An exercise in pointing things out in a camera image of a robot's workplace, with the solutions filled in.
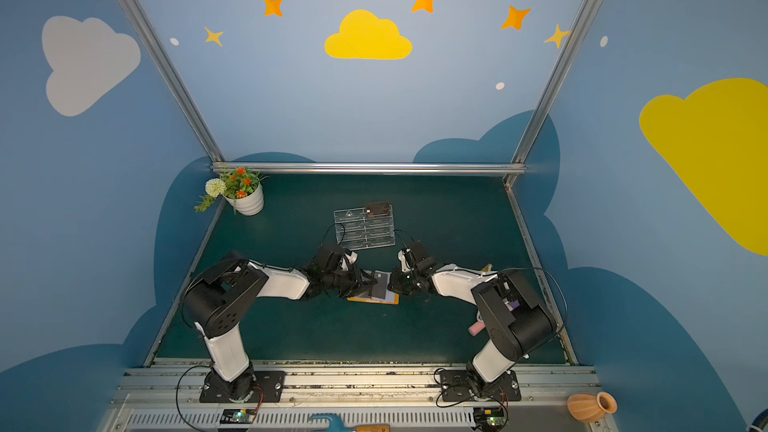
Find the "yellow leather card holder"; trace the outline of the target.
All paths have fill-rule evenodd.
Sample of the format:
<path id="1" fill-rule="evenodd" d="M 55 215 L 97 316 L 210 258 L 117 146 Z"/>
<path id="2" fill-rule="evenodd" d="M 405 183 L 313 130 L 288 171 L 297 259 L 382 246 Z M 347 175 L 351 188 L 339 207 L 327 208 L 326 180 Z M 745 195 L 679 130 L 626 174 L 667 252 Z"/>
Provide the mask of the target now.
<path id="1" fill-rule="evenodd" d="M 350 302 L 398 305 L 400 295 L 390 289 L 391 272 L 375 271 L 375 284 L 357 295 L 347 298 Z"/>

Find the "clear plastic organizer tray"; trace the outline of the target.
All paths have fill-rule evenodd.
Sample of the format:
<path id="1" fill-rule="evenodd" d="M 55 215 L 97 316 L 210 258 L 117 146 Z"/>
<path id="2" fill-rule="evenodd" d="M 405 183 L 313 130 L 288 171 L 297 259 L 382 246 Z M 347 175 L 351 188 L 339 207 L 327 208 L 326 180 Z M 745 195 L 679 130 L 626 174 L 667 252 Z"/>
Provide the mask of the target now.
<path id="1" fill-rule="evenodd" d="M 393 209 L 388 217 L 368 218 L 364 206 L 336 210 L 333 213 L 337 243 L 353 251 L 394 245 L 396 234 Z"/>

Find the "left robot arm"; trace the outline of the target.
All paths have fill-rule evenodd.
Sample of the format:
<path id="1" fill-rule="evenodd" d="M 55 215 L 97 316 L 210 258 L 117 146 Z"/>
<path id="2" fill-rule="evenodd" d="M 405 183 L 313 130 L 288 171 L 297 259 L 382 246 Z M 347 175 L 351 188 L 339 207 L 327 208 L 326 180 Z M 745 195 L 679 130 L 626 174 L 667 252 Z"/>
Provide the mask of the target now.
<path id="1" fill-rule="evenodd" d="M 373 272 L 357 265 L 357 254 L 339 245 L 320 246 L 303 268 L 266 265 L 232 252 L 191 281 L 182 312 L 202 334 L 213 377 L 230 386 L 251 366 L 239 324 L 257 299 L 308 300 L 327 291 L 348 298 L 377 284 Z"/>

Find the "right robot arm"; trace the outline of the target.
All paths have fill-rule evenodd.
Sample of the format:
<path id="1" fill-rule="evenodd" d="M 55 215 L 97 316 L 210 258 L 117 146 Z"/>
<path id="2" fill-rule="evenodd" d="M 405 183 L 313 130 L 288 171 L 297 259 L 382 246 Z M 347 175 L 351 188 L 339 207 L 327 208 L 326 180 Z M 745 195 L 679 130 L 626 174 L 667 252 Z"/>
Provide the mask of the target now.
<path id="1" fill-rule="evenodd" d="M 400 268 L 388 288 L 398 294 L 430 292 L 477 308 L 489 340 L 469 362 L 479 388 L 497 381 L 521 359 L 556 337 L 562 328 L 522 268 L 480 271 L 440 265 L 416 241 L 398 251 Z"/>

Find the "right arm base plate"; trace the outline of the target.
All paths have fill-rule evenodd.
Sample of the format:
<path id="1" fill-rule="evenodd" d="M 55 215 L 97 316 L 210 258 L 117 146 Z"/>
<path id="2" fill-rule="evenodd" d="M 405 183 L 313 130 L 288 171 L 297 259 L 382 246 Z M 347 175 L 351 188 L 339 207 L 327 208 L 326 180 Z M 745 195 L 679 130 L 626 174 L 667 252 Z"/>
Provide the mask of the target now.
<path id="1" fill-rule="evenodd" d="M 518 402 L 522 399 L 517 375 L 503 372 L 492 382 L 485 382 L 478 373 L 468 370 L 438 368 L 433 379 L 440 388 L 440 399 L 446 403 L 498 400 Z"/>

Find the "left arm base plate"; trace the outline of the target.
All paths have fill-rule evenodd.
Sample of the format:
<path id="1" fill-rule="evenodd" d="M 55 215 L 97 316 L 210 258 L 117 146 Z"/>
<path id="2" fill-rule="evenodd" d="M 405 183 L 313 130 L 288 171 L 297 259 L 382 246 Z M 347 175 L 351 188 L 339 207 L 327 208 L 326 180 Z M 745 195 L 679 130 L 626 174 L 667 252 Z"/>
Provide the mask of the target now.
<path id="1" fill-rule="evenodd" d="M 280 401 L 285 381 L 282 371 L 247 369 L 232 381 L 225 381 L 216 371 L 204 379 L 200 403 L 258 404 Z"/>

